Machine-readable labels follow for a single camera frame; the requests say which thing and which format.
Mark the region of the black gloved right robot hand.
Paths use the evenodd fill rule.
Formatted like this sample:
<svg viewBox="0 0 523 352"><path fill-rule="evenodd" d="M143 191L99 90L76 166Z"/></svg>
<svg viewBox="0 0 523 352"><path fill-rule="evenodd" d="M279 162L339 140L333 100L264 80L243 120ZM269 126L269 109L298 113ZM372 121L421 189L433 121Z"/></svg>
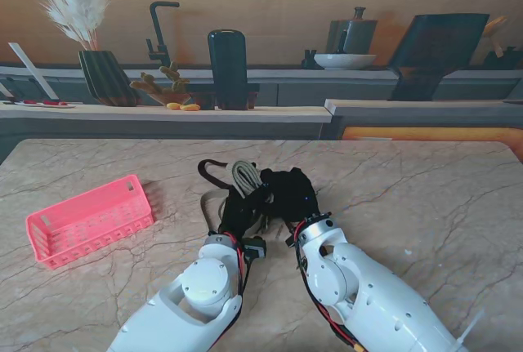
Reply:
<svg viewBox="0 0 523 352"><path fill-rule="evenodd" d="M312 183L300 168L293 167L288 172L264 169L260 177L273 195L272 202L261 207L264 215L287 222L300 222L320 214Z"/></svg>

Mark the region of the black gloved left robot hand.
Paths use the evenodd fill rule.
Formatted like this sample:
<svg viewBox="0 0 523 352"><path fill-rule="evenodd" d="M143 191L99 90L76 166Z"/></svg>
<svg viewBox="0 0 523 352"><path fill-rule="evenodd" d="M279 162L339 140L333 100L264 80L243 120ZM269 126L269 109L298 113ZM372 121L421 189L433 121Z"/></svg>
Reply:
<svg viewBox="0 0 523 352"><path fill-rule="evenodd" d="M265 184L255 189L245 198L240 195L240 192L234 186L230 186L218 230L219 233L228 233L237 240L241 240L246 232L262 218L269 199L270 191Z"/></svg>

